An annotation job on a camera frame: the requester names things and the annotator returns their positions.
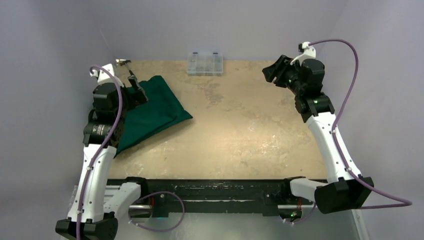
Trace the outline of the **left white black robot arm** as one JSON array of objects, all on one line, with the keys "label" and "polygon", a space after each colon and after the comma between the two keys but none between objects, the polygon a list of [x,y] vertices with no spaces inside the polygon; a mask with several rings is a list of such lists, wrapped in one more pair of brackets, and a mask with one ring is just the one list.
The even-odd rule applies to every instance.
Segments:
[{"label": "left white black robot arm", "polygon": [[126,180],[111,197],[106,197],[108,175],[124,133],[126,115],[148,101],[138,84],[134,93],[129,92],[117,77],[116,68],[114,63],[89,68],[97,86],[83,130],[81,176],[66,217],[55,226],[55,232],[65,240],[113,240],[131,201],[142,205],[149,199],[140,177]]}]

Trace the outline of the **dark green surgical drape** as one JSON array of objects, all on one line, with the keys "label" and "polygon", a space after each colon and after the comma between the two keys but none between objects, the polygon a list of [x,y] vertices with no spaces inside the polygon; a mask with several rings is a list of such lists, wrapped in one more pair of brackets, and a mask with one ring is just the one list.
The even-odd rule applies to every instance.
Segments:
[{"label": "dark green surgical drape", "polygon": [[145,90],[148,102],[127,112],[117,155],[163,130],[193,118],[162,76],[155,75],[139,84]]}]

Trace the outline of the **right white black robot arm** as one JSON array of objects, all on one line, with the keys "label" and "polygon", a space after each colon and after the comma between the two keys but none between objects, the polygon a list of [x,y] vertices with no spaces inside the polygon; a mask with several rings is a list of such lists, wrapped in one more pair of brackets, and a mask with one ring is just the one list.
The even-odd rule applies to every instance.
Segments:
[{"label": "right white black robot arm", "polygon": [[265,80],[294,94],[297,112],[311,131],[324,161],[326,183],[305,177],[283,181],[280,196],[288,204],[304,198],[316,204],[323,214],[359,209],[371,193],[361,182],[373,186],[371,177],[363,177],[350,160],[343,140],[335,140],[336,114],[330,98],[323,93],[325,65],[316,59],[310,42],[298,45],[300,54],[294,58],[281,55],[262,70]]}]

